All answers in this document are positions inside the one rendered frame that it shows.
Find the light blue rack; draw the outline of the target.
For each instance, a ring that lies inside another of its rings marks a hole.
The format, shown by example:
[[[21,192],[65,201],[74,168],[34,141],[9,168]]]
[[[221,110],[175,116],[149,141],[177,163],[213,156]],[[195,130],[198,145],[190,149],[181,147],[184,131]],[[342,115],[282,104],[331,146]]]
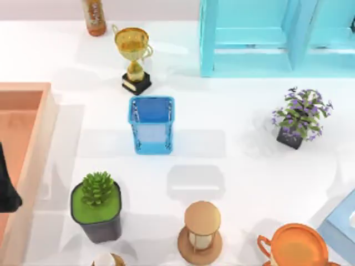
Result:
[[[355,0],[200,0],[200,74],[355,78]]]

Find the salmon-coloured shallow box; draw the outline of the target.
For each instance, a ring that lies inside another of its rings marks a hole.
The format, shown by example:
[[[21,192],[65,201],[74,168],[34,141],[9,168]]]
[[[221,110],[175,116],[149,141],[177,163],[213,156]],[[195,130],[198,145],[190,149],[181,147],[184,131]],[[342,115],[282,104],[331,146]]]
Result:
[[[9,177],[22,198],[0,213],[0,266],[22,266],[58,106],[50,83],[0,83],[0,143]]]

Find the wooden hourglass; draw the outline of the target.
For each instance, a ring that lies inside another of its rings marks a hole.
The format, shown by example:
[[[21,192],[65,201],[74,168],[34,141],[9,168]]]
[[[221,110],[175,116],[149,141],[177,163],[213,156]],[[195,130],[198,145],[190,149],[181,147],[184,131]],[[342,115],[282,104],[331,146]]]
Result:
[[[177,239],[181,256],[192,265],[209,266],[222,251],[218,208],[211,202],[194,202],[186,209],[184,222]]]

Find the orange cup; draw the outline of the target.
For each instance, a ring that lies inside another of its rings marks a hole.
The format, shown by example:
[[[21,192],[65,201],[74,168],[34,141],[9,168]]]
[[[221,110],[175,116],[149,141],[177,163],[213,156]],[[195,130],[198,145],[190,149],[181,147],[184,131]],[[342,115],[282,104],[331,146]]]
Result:
[[[304,224],[285,224],[272,239],[259,235],[257,245],[269,258],[262,266],[341,266],[329,261],[323,238]]]

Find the white and gold cup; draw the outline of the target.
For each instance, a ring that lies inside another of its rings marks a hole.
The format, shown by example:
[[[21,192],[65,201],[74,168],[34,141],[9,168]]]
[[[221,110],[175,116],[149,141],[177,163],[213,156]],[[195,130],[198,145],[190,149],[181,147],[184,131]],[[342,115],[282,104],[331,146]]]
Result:
[[[104,253],[96,257],[91,266],[126,266],[124,260],[117,254]]]

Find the pale blue box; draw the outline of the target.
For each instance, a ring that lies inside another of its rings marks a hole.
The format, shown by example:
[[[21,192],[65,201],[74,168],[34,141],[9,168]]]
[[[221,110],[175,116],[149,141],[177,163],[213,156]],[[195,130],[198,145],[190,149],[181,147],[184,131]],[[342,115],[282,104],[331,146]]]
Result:
[[[355,189],[353,189],[317,228],[328,246],[355,266]]]

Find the green succulent plant pot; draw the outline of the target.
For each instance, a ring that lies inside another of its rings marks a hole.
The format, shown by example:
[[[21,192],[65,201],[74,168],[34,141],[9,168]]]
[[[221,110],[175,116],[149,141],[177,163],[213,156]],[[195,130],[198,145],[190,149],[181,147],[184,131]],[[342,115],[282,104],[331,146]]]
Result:
[[[70,194],[70,214],[93,243],[121,236],[120,186],[106,171],[87,174]]]

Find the gold trophy with black base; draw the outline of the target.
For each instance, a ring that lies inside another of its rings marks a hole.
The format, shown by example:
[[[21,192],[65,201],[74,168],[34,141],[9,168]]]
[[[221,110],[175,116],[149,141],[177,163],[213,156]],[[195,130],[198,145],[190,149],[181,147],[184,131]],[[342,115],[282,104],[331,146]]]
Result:
[[[122,76],[122,86],[134,95],[140,95],[151,86],[150,75],[139,64],[140,60],[144,61],[153,54],[149,35],[137,27],[119,29],[115,24],[111,27],[119,53],[130,61],[126,73]]]

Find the orange bottle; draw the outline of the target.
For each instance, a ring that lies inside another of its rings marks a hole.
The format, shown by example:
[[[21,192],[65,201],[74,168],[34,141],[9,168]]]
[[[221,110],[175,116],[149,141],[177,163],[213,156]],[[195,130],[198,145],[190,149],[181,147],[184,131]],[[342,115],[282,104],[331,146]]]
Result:
[[[106,32],[102,0],[81,0],[88,33],[98,37]]]

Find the purple flower plant pot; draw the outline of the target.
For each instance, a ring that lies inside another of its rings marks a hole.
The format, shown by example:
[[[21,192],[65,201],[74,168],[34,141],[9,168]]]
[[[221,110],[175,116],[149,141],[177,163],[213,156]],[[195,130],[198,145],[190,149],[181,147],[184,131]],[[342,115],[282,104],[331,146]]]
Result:
[[[333,104],[325,103],[318,90],[297,87],[288,89],[286,106],[272,112],[272,125],[279,128],[276,140],[295,150],[303,141],[313,141],[323,135],[320,119],[331,116]]]

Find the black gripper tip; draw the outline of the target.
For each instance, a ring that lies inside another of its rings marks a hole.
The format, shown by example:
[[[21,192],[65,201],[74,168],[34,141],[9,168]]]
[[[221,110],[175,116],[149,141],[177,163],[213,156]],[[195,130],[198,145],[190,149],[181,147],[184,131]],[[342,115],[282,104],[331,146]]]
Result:
[[[0,213],[16,212],[22,204],[22,199],[11,182],[0,142]]]

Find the blue basket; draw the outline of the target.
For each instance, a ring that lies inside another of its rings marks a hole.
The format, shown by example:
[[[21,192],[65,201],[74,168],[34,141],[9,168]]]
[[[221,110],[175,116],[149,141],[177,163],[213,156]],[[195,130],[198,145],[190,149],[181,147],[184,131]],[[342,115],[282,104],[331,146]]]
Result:
[[[129,101],[135,152],[168,155],[173,150],[175,101],[170,96],[135,96]]]

